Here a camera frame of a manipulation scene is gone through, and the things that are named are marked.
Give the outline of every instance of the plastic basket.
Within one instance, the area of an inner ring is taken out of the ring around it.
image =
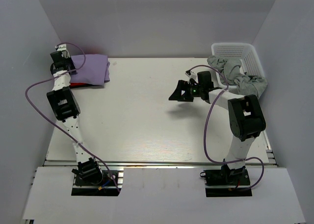
[[[251,44],[244,43],[215,43],[211,46],[213,55],[224,57],[237,57],[241,60],[242,66],[240,72],[246,75],[258,75],[265,77],[259,57],[255,48]],[[217,74],[218,85],[221,88],[226,88],[226,85],[220,81],[220,76]],[[237,93],[236,86],[229,86],[230,92]]]

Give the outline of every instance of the purple cloth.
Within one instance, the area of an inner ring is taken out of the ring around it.
[[[83,55],[71,56],[75,67],[79,67],[83,60]],[[108,56],[100,54],[86,55],[86,62],[82,69],[78,70],[75,75],[71,75],[71,83],[87,83],[92,85],[103,86],[109,82],[109,65]]]

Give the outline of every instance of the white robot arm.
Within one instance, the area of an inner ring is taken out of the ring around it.
[[[193,102],[194,97],[200,97],[207,103],[213,103],[223,91],[221,88],[214,87],[209,71],[198,72],[198,82],[193,72],[187,71],[186,75],[189,81],[179,80],[169,100]],[[229,153],[224,159],[227,163],[222,162],[224,165],[221,171],[207,170],[204,177],[206,179],[210,177],[207,179],[207,184],[234,184],[242,177],[248,178],[245,159],[254,140],[265,130],[266,123],[255,95],[243,96],[225,92],[220,95],[216,104],[229,111],[233,139]]]
[[[209,101],[213,102],[221,91],[222,91],[221,89],[216,89],[209,92]],[[243,95],[237,95],[230,92],[225,92],[217,100],[216,105],[219,105],[220,107],[226,110],[229,110],[228,101],[232,99],[245,99],[245,97]],[[239,159],[242,159],[243,161],[228,164],[228,167],[231,170],[240,169],[240,168],[243,168],[243,166],[245,166],[245,159],[254,141],[255,141],[254,136],[247,138],[245,141],[241,141],[241,139],[233,135],[229,153],[227,154],[225,161],[229,162],[229,161],[234,161],[234,160],[239,160]]]
[[[80,131],[80,109],[69,87],[71,76],[69,73],[65,74],[69,70],[75,72],[75,66],[67,51],[66,44],[55,48],[56,51],[50,54],[53,59],[50,71],[54,77],[59,77],[54,80],[52,91],[47,93],[48,101],[55,117],[63,123],[67,132],[85,148],[89,149],[84,143]],[[91,184],[100,184],[108,179],[107,175],[103,174],[100,165],[94,157],[90,156],[74,141],[73,147],[78,163],[78,169],[72,170],[73,173]]]

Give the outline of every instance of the white enclosure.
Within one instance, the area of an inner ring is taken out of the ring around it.
[[[44,163],[53,128],[24,91],[51,76],[49,54],[61,40],[111,58],[206,58],[213,43],[252,44],[268,80],[260,102],[270,143],[314,223],[313,30],[314,0],[0,0],[0,222],[20,223]],[[30,97],[53,119],[51,88]]]

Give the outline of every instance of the gray cloth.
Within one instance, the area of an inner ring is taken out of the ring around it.
[[[238,93],[241,95],[254,94],[260,98],[267,86],[265,77],[241,74],[240,67],[242,63],[238,58],[225,58],[223,56],[213,55],[207,59],[207,62],[225,76],[229,85],[236,85]],[[221,83],[226,84],[221,77],[220,80]]]

